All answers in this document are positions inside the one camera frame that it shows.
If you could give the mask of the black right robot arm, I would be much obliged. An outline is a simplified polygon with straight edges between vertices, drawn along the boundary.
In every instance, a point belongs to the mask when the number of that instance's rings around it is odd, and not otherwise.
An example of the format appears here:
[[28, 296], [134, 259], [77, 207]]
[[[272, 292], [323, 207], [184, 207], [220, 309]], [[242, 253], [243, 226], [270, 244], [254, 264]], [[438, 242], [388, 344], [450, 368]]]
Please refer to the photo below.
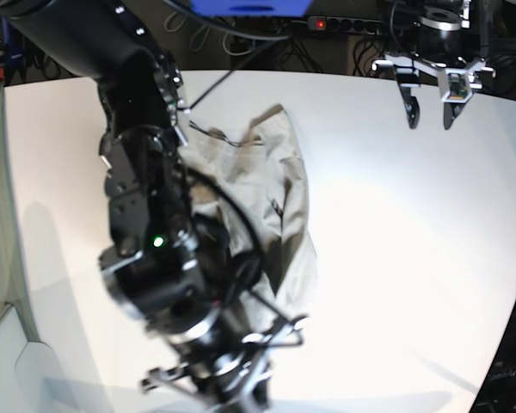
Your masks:
[[236, 254], [225, 226], [193, 209], [195, 183], [227, 194], [181, 158], [186, 108], [173, 55], [121, 1], [0, 1], [0, 16], [67, 71], [96, 82], [113, 241], [100, 255], [101, 276], [119, 307], [179, 357], [169, 370], [149, 371], [142, 390], [180, 390], [187, 378], [188, 396], [207, 411], [266, 411], [269, 355], [303, 337], [276, 305], [264, 331], [243, 315], [240, 298], [254, 292], [265, 254], [242, 208], [233, 211], [251, 245]]

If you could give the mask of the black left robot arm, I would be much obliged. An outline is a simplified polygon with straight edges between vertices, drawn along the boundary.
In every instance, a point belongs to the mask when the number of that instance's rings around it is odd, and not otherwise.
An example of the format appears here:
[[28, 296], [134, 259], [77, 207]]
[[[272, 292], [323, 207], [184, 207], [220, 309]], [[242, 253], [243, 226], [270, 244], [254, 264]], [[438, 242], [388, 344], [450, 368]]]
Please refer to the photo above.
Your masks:
[[372, 63], [396, 81], [411, 130], [421, 108], [414, 91], [423, 77], [435, 81], [448, 130], [472, 97], [484, 90], [486, 76], [496, 71], [482, 56], [482, 44], [470, 32], [470, 1], [394, 1], [387, 18], [393, 48]]

